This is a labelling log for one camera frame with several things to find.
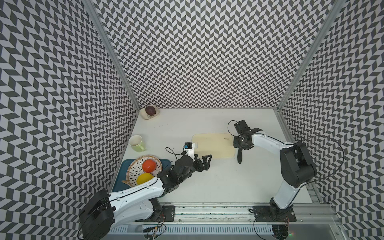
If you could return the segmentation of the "black cleaver knife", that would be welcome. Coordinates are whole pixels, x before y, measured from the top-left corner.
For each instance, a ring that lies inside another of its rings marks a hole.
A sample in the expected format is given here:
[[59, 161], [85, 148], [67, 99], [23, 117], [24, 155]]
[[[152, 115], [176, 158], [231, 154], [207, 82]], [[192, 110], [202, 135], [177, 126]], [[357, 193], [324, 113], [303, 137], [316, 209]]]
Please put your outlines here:
[[238, 149], [238, 154], [237, 154], [237, 161], [238, 164], [241, 164], [243, 161], [243, 154], [242, 154], [243, 149], [239, 148]]

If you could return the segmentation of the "cream plastic cutting board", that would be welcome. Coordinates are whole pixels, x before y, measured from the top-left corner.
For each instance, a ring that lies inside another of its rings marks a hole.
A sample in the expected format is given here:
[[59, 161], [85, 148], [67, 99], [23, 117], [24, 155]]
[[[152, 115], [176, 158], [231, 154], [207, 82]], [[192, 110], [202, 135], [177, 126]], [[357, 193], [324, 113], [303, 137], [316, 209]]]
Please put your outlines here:
[[196, 134], [192, 143], [196, 144], [195, 153], [199, 156], [212, 155], [213, 159], [226, 159], [235, 156], [233, 136], [230, 134]]

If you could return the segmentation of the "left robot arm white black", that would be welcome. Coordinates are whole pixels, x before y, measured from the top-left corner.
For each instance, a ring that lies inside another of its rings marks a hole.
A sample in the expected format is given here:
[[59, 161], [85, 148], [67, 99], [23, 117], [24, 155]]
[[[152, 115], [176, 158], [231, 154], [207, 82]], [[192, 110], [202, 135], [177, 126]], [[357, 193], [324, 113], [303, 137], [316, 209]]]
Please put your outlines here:
[[212, 155], [199, 159], [183, 154], [173, 166], [148, 182], [120, 192], [96, 192], [80, 211], [77, 238], [100, 240], [120, 225], [145, 220], [156, 222], [163, 210], [159, 198], [176, 190], [194, 172], [207, 171], [211, 160]]

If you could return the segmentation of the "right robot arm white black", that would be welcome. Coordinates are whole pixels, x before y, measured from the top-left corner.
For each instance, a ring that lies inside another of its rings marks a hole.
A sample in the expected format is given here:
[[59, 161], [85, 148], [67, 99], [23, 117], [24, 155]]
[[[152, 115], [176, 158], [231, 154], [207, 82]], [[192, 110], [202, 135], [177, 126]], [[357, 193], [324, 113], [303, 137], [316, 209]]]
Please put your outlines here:
[[250, 128], [246, 121], [235, 121], [233, 145], [238, 149], [237, 160], [243, 161], [243, 150], [260, 147], [280, 157], [282, 184], [276, 195], [270, 200], [270, 213], [278, 216], [287, 213], [293, 207], [293, 201], [300, 189], [309, 184], [317, 174], [313, 157], [302, 142], [288, 143], [271, 137], [259, 128]]

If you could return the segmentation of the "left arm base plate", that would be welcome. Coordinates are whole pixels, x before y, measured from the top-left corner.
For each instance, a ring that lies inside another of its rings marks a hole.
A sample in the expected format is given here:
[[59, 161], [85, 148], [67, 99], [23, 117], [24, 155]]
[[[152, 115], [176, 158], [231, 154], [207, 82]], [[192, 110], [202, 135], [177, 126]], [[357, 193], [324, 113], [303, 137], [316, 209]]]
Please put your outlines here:
[[176, 206], [165, 205], [161, 210], [155, 210], [154, 213], [147, 219], [136, 220], [136, 222], [174, 222]]

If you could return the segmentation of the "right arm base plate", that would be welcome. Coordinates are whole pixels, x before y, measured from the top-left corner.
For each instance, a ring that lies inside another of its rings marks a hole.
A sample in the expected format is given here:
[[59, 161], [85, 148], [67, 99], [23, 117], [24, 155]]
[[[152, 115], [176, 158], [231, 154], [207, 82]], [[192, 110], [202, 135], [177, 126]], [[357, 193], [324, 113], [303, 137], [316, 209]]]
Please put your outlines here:
[[271, 206], [253, 206], [252, 210], [257, 222], [295, 223], [297, 221], [292, 206], [283, 210]]

